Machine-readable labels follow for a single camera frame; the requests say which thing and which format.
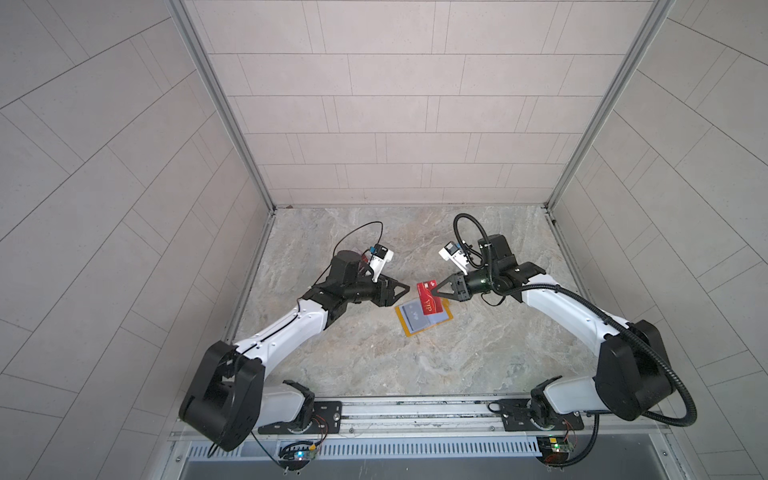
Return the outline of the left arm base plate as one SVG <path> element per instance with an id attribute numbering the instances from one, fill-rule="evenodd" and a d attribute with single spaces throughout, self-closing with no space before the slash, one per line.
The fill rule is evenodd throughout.
<path id="1" fill-rule="evenodd" d="M 342 409 L 343 403 L 341 401 L 316 401 L 310 415 L 310 422 L 305 428 L 277 422 L 261 426 L 257 432 L 259 435 L 338 434 L 341 429 Z"/>

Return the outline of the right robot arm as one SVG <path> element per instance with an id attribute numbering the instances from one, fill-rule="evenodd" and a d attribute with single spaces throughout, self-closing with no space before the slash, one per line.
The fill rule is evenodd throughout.
<path id="1" fill-rule="evenodd" d="M 549 316 L 597 358 L 594 375 L 554 377 L 531 391 L 528 414 L 538 428 L 551 429 L 558 418 L 576 412 L 610 413 L 626 421 L 645 416 L 674 426 L 696 421 L 695 402 L 671 368 L 654 325 L 615 317 L 564 288 L 538 265 L 518 262 L 502 235 L 481 240 L 479 261 L 470 260 L 473 253 L 455 242 L 440 250 L 459 270 L 445 279 L 448 291 L 436 285 L 433 295 L 459 302 L 488 293 L 512 297 Z"/>

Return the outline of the yellow leather card holder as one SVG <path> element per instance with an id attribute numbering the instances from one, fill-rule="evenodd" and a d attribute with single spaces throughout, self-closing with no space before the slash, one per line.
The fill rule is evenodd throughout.
<path id="1" fill-rule="evenodd" d="M 427 315 L 418 299 L 396 306 L 395 313 L 407 337 L 453 319 L 447 303 L 444 303 L 442 312 Z"/>

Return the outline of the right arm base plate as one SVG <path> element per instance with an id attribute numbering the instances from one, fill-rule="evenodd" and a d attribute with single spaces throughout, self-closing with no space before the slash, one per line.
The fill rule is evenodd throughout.
<path id="1" fill-rule="evenodd" d="M 537 432 L 584 429 L 584 421 L 580 415 L 547 414 L 536 417 L 530 406 L 531 400 L 525 398 L 503 398 L 487 405 L 488 410 L 497 415 L 503 424 L 505 432 Z"/>

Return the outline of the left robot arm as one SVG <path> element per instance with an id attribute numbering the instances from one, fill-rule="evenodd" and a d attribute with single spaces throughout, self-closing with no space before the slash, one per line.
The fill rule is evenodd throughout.
<path id="1" fill-rule="evenodd" d="M 274 368 L 310 338 L 338 320 L 349 304 L 397 303 L 410 288 L 383 274 L 394 257 L 377 244 L 371 257 L 342 250 L 325 280 L 313 285 L 282 318 L 235 344 L 218 341 L 204 353 L 178 411 L 181 421 L 223 451 L 238 447 L 254 429 L 272 424 L 302 432 L 313 422 L 315 395 L 284 381 L 267 386 Z"/>

